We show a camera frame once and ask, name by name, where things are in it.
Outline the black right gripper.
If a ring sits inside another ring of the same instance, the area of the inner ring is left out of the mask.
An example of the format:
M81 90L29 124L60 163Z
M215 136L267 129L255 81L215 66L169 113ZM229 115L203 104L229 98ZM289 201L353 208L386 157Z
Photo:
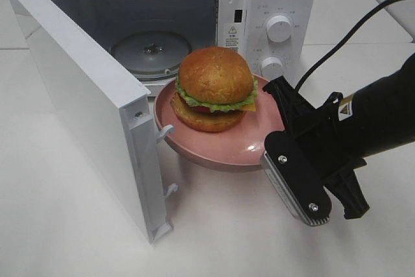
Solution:
M325 187L343 205L346 219L362 217L370 206L354 170L366 162L347 151L336 133L343 94L332 93L315 108L284 76L262 90L275 100L288 134L274 131L266 136L261 165L291 215L308 226L327 223L332 205Z

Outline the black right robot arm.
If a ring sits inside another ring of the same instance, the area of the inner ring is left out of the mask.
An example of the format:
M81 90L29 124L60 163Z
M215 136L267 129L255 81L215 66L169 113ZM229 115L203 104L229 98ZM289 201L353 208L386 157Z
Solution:
M414 59L355 93L332 93L316 108L279 77L264 91L279 109L284 129L264 141L262 166L292 216L325 224L330 196L346 219L369 209L355 175L365 159L414 141Z

